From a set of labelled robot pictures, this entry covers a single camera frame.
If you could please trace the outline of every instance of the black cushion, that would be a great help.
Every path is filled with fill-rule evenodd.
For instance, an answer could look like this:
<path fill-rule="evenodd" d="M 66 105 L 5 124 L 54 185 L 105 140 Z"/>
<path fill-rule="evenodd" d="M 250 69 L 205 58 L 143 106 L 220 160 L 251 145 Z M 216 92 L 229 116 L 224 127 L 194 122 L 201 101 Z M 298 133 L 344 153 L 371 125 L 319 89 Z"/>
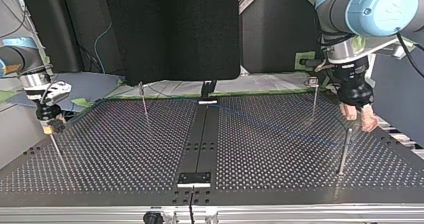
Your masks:
<path fill-rule="evenodd" d="M 240 73 L 238 0 L 107 0 L 131 85 Z"/>

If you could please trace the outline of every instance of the perforated metal table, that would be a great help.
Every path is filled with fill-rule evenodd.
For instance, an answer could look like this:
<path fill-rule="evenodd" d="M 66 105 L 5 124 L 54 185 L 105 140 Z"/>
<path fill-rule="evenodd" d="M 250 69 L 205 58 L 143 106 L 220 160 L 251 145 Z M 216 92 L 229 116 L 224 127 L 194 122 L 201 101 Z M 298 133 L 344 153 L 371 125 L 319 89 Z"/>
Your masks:
<path fill-rule="evenodd" d="M 324 210 L 327 220 L 356 210 L 361 221 L 424 222 L 424 162 L 384 131 L 366 134 L 344 121 L 334 97 L 321 95 L 315 116 L 312 101 L 311 94 L 220 97 L 211 105 L 149 100 L 146 116 L 141 100 L 103 100 L 56 137 L 63 159 L 45 140 L 0 171 L 0 223 L 141 222 L 149 210 L 168 223 L 213 221 L 211 212 L 224 223 L 281 222 L 305 211 L 311 219 L 298 217 L 322 220 Z M 347 127 L 354 135 L 339 176 Z M 181 173 L 210 173 L 211 186 L 178 188 Z"/>

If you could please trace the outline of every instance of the mounting hole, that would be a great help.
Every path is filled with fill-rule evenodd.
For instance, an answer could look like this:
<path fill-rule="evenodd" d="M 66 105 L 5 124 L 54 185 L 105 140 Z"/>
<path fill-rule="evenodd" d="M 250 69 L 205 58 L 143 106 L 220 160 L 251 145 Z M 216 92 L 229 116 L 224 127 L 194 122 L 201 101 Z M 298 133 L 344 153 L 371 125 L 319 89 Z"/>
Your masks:
<path fill-rule="evenodd" d="M 364 10 L 364 15 L 370 15 L 372 13 L 372 9 L 371 8 L 365 8 Z"/>

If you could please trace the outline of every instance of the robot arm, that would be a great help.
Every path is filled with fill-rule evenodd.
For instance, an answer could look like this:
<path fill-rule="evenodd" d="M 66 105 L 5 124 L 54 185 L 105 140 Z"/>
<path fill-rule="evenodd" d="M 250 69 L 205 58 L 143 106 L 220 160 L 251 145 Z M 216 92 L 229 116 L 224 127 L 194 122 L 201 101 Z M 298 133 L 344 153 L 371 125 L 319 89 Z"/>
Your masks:
<path fill-rule="evenodd" d="M 3 44 L 0 48 L 0 77 L 16 73 L 28 99 L 37 105 L 36 115 L 44 133 L 61 132 L 65 120 L 56 103 L 68 97 L 71 86 L 51 80 L 32 38 L 5 39 Z"/>
<path fill-rule="evenodd" d="M 322 30 L 318 41 L 334 66 L 342 112 L 353 119 L 349 112 L 356 118 L 355 109 L 361 110 L 363 129 L 372 131 L 378 122 L 371 107 L 373 89 L 365 81 L 368 55 L 393 43 L 401 31 L 424 30 L 424 0 L 315 0 L 315 9 Z M 358 48 L 356 36 L 377 41 L 371 48 Z"/>

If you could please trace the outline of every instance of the black panel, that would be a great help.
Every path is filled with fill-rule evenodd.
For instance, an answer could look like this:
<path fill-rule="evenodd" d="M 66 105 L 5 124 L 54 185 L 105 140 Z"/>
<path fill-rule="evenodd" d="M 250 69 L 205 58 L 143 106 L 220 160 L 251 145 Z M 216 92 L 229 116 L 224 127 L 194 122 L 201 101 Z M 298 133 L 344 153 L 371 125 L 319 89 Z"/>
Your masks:
<path fill-rule="evenodd" d="M 79 72 L 81 56 L 64 0 L 25 0 L 53 71 Z"/>
<path fill-rule="evenodd" d="M 255 0 L 242 23 L 243 66 L 251 73 L 294 71 L 296 53 L 318 50 L 307 0 Z"/>
<path fill-rule="evenodd" d="M 108 0 L 108 5 L 131 85 L 239 75 L 238 0 Z"/>

